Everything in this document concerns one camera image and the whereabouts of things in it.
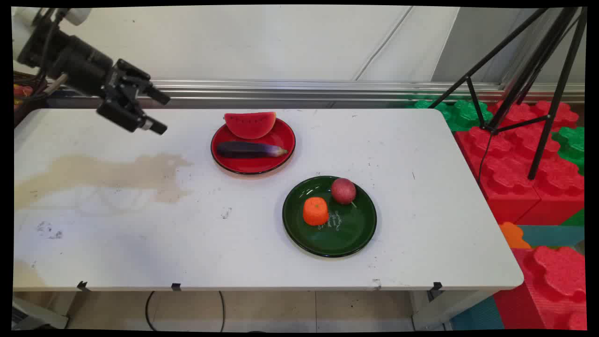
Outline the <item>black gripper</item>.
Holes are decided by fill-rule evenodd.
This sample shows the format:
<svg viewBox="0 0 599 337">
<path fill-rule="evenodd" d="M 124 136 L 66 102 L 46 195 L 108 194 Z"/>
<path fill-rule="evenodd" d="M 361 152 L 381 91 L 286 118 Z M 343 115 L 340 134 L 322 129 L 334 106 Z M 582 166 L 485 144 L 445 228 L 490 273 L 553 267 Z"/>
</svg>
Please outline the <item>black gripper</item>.
<svg viewBox="0 0 599 337">
<path fill-rule="evenodd" d="M 37 25 L 18 33 L 17 61 L 38 68 L 43 77 L 57 79 L 65 74 L 67 86 L 103 98 L 96 109 L 98 115 L 128 132 L 142 129 L 162 135 L 168 129 L 145 113 L 137 98 L 141 93 L 162 105 L 171 100 L 152 83 L 149 74 L 124 59 L 114 64 L 79 37 L 62 32 L 58 25 Z"/>
</svg>

